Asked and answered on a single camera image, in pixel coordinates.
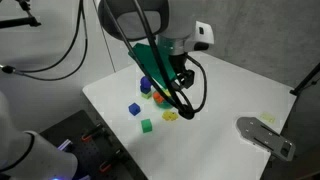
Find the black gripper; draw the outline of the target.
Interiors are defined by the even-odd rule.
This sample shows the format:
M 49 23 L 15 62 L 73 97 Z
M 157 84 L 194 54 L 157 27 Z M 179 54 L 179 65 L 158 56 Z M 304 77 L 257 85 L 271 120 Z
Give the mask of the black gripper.
M 174 70 L 176 79 L 179 81 L 179 84 L 174 80 L 170 81 L 170 86 L 174 90 L 182 90 L 183 88 L 189 89 L 194 84 L 195 72 L 186 68 L 186 61 L 187 53 L 169 56 L 169 62 Z

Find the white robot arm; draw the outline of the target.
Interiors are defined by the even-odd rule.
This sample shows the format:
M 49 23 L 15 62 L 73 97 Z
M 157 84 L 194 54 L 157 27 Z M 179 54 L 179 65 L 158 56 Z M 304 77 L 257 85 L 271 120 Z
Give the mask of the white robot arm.
M 155 88 L 165 86 L 167 101 L 179 114 L 192 119 L 201 111 L 178 96 L 193 84 L 193 73 L 184 67 L 189 54 L 214 44 L 212 27 L 193 19 L 196 0 L 101 0 L 98 18 L 112 37 L 130 44 L 146 39 L 156 62 L 157 79 L 134 49 L 132 58 Z M 19 131 L 10 121 L 5 103 L 0 113 L 0 172 L 32 180 L 71 180 L 78 169 L 77 157 L 61 151 L 33 131 Z

